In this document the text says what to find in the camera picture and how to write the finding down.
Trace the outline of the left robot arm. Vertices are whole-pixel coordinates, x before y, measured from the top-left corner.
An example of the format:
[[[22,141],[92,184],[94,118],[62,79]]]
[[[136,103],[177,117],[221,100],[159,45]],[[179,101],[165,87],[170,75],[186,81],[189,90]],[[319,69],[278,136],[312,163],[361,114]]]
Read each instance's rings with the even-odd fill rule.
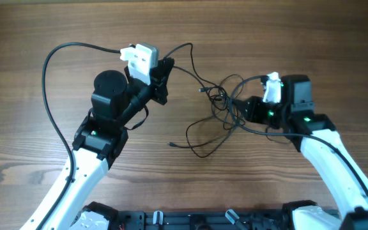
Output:
[[[150,83],[133,67],[106,70],[94,80],[92,108],[77,129],[70,156],[23,229],[69,229],[97,183],[108,173],[128,140],[126,124],[153,100],[167,102],[167,81],[174,66],[168,57],[149,69]]]

